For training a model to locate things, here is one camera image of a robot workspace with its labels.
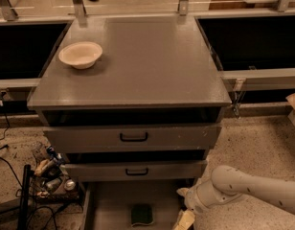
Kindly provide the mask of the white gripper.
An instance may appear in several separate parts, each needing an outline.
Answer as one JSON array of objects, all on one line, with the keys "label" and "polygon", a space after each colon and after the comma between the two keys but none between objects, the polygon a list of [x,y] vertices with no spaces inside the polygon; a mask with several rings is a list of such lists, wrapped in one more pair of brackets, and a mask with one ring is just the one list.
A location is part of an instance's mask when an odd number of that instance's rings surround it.
[{"label": "white gripper", "polygon": [[195,216],[209,210],[212,194],[205,186],[196,185],[189,188],[180,188],[176,191],[185,198],[184,203],[189,210],[178,213],[172,230],[189,230],[194,223]]}]

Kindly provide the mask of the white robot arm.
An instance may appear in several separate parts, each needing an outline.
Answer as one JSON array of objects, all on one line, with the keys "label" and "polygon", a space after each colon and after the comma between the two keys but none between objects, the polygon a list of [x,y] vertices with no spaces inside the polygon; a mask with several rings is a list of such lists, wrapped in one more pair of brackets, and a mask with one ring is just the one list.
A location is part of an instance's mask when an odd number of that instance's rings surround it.
[{"label": "white robot arm", "polygon": [[222,165],[210,178],[191,188],[177,190],[184,197],[185,211],[178,214],[172,230],[189,230],[195,217],[215,206],[237,202],[249,195],[295,215],[295,182],[251,175]]}]

